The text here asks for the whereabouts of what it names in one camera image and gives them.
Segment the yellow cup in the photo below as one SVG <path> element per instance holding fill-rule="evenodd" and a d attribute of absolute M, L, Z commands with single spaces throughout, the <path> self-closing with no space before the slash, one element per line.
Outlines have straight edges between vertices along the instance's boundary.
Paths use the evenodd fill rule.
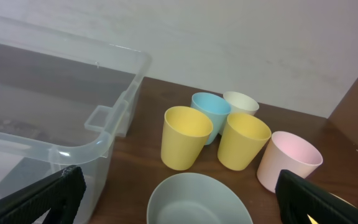
<path fill-rule="evenodd" d="M 270 128 L 258 118 L 245 113 L 229 114 L 218 149 L 218 159 L 229 169 L 243 170 L 271 135 Z"/>
<path fill-rule="evenodd" d="M 169 108 L 162 131 L 162 162 L 174 170 L 189 169 L 212 130 L 212 121 L 202 112 L 187 106 Z"/>

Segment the pink cup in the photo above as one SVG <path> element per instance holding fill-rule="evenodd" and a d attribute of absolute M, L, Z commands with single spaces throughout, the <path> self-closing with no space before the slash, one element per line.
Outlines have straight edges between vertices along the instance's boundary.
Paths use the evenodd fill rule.
<path fill-rule="evenodd" d="M 285 131 L 276 131 L 272 134 L 256 175 L 267 190 L 275 193 L 282 169 L 305 178 L 322 163 L 322 155 L 308 141 Z"/>

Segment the transparent storage box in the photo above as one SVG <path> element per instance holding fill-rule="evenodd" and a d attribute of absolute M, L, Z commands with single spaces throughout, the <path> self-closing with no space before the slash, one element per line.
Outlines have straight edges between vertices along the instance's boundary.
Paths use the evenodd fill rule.
<path fill-rule="evenodd" d="M 75 223 L 88 222 L 150 61 L 0 17 L 0 198 L 76 164 L 87 188 Z"/>

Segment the black object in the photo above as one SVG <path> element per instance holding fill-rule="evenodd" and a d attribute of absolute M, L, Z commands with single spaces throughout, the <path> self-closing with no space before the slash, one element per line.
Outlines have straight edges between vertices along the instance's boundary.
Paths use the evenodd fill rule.
<path fill-rule="evenodd" d="M 276 196 L 283 224 L 358 224 L 358 209 L 309 183 L 289 170 L 281 170 Z"/>
<path fill-rule="evenodd" d="M 48 210 L 43 223 L 73 223 L 85 189 L 81 168 L 69 166 L 0 199 L 0 223 L 31 224 Z"/>

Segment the plastic cup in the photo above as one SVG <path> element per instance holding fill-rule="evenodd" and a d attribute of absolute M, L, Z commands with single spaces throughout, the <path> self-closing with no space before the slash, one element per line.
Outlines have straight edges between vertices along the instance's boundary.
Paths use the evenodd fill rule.
<path fill-rule="evenodd" d="M 252 224 L 252 219 L 224 184 L 203 174 L 182 173 L 155 188 L 147 206 L 147 223 Z"/>
<path fill-rule="evenodd" d="M 174 170 L 189 169 L 213 130 L 211 120 L 202 112 L 174 106 L 165 112 L 161 159 Z"/>
<path fill-rule="evenodd" d="M 259 164 L 257 177 L 267 190 L 275 193 L 282 169 L 305 178 L 322 163 L 322 155 L 312 144 L 294 134 L 276 131 Z"/>
<path fill-rule="evenodd" d="M 195 93 L 191 97 L 191 107 L 203 112 L 214 125 L 206 144 L 211 144 L 230 113 L 230 104 L 219 96 L 211 93 Z"/>
<path fill-rule="evenodd" d="M 271 135 L 270 128 L 258 118 L 245 113 L 229 114 L 218 149 L 218 159 L 229 169 L 243 170 Z"/>
<path fill-rule="evenodd" d="M 223 98 L 230 104 L 231 113 L 246 113 L 254 115 L 259 110 L 259 104 L 251 97 L 235 91 L 227 91 L 223 93 Z M 224 125 L 219 130 L 222 135 Z"/>

